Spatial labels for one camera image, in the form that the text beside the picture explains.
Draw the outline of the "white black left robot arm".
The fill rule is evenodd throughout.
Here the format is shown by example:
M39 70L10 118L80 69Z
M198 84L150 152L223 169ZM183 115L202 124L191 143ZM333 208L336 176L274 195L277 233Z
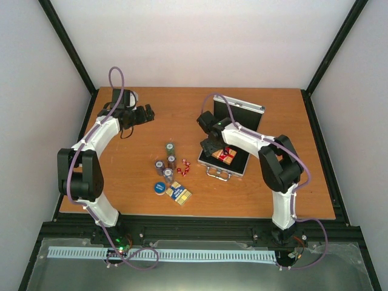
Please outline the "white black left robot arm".
M126 229L118 224L119 211L104 194L99 158L116 135L154 120L151 106L138 105L138 101L136 92L114 89L112 100L103 106L85 136L57 154L59 192L88 211L96 225L106 227L104 235L113 244L125 240Z

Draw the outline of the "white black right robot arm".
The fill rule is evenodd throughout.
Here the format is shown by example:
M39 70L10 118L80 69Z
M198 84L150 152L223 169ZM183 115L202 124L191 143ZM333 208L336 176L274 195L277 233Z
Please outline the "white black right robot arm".
M200 142L206 156L235 146L258 158L263 180L272 191L272 239L279 246L285 245L296 229L296 191L304 171L290 139L259 134L232 118L217 120L210 111L200 114L196 121L207 135Z

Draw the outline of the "blue playing card deck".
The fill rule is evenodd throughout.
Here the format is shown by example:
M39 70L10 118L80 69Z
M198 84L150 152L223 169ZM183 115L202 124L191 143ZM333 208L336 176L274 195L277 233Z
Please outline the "blue playing card deck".
M178 182L173 182L165 191L165 193L174 200L174 202L179 205L184 205L189 198L192 196L192 193L188 191L183 185Z

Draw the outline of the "aluminium poker case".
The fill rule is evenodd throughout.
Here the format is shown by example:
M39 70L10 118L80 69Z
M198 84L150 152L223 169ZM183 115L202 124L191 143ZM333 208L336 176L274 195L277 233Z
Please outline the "aluminium poker case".
M228 181L232 175L241 178L249 156L257 158L259 149L266 145L255 137L265 107L217 93L209 97L213 99L213 111L202 108L197 123L207 138L223 141L237 154L231 165L227 165L212 156L206 157L201 151L198 162L206 166L206 174L212 178L222 181Z

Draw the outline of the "red playing card deck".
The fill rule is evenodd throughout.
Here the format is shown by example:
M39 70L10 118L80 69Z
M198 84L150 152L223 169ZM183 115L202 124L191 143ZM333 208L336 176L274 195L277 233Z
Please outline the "red playing card deck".
M225 147L223 149L217 150L214 153L212 153L212 157L216 158L218 161L221 161L227 165L231 165L236 154L237 154L236 150L230 147Z

